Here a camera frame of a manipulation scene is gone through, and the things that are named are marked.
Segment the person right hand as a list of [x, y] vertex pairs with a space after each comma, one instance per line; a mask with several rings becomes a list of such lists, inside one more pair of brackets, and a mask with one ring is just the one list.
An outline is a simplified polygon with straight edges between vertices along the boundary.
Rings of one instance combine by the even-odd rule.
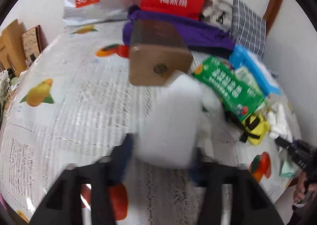
[[[307, 180], [307, 176], [306, 173], [301, 171], [300, 175], [299, 175], [299, 179], [298, 179], [298, 183], [296, 185], [296, 189], [293, 195], [293, 200], [294, 202], [300, 202], [303, 201], [305, 199], [305, 182]], [[317, 192], [317, 184], [310, 184], [308, 187], [308, 191], [311, 193], [311, 197], [312, 199], [315, 198], [316, 196], [316, 192]]]

